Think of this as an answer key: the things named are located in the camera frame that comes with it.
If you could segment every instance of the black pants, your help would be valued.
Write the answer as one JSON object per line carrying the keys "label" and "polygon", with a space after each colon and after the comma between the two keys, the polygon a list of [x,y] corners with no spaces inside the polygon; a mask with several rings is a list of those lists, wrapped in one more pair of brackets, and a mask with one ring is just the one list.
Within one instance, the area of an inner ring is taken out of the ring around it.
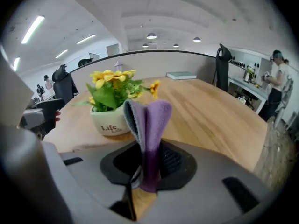
{"label": "black pants", "polygon": [[267,122],[268,119],[275,114],[275,110],[279,106],[280,101],[281,92],[272,88],[268,100],[266,101],[258,115]]}

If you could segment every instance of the person's hand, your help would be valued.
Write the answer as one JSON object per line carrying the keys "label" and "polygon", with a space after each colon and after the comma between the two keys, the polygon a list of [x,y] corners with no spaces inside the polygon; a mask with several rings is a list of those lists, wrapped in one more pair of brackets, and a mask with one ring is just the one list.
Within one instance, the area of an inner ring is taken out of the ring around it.
{"label": "person's hand", "polygon": [[59,115],[61,115],[61,113],[59,111],[56,111],[56,113],[55,113],[55,124],[56,124],[56,122],[58,122],[60,120],[60,118],[57,117]]}

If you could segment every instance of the wooden tabletop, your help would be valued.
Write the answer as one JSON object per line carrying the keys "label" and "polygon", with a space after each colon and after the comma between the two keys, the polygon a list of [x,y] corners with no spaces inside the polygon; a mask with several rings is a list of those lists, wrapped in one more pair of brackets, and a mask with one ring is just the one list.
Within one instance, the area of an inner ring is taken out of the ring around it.
{"label": "wooden tabletop", "polygon": [[[149,85],[157,78],[145,79]],[[254,111],[228,93],[198,79],[171,80],[159,78],[158,97],[172,104],[172,116],[164,139],[211,149],[232,158],[253,171],[261,154],[267,124]],[[72,99],[62,110],[61,120],[44,141],[56,145],[58,152],[71,152],[102,144],[133,140],[131,133],[102,136],[89,116],[89,106],[72,106],[88,100],[88,92]],[[139,101],[154,101],[145,93]]]}

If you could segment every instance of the chair backrest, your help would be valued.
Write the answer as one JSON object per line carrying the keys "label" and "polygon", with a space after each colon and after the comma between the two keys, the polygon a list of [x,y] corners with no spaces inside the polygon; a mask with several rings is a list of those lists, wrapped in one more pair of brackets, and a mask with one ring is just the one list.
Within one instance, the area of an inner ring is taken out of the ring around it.
{"label": "chair backrest", "polygon": [[78,67],[86,65],[87,63],[90,63],[93,61],[93,58],[89,58],[89,59],[82,59],[78,62]]}
{"label": "chair backrest", "polygon": [[63,79],[56,81],[53,88],[55,96],[63,99],[66,104],[74,98],[73,82],[70,74],[67,74]]}
{"label": "chair backrest", "polygon": [[231,59],[230,51],[220,44],[220,48],[216,55],[216,73],[217,84],[216,86],[223,91],[228,91],[228,61]]}
{"label": "chair backrest", "polygon": [[65,71],[64,67],[60,67],[58,70],[56,70],[53,75],[52,75],[52,81],[53,82],[58,82],[62,80],[64,77],[67,76],[67,72]]}

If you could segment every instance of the woman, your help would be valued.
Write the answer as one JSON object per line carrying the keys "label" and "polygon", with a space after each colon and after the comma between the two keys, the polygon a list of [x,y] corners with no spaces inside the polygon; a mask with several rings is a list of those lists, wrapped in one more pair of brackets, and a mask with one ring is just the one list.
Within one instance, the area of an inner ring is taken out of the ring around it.
{"label": "woman", "polygon": [[275,50],[272,54],[271,61],[278,66],[278,69],[272,69],[271,76],[262,77],[262,79],[271,84],[272,89],[268,96],[268,100],[258,114],[266,122],[275,114],[275,110],[279,106],[281,101],[281,91],[287,82],[288,76],[288,63],[289,61],[284,59],[282,53],[279,50]]}
{"label": "woman", "polygon": [[54,82],[52,80],[49,79],[49,77],[47,75],[45,75],[43,77],[43,79],[45,80],[45,86],[46,86],[46,89],[49,90],[49,89],[52,89],[53,88],[53,84]]}

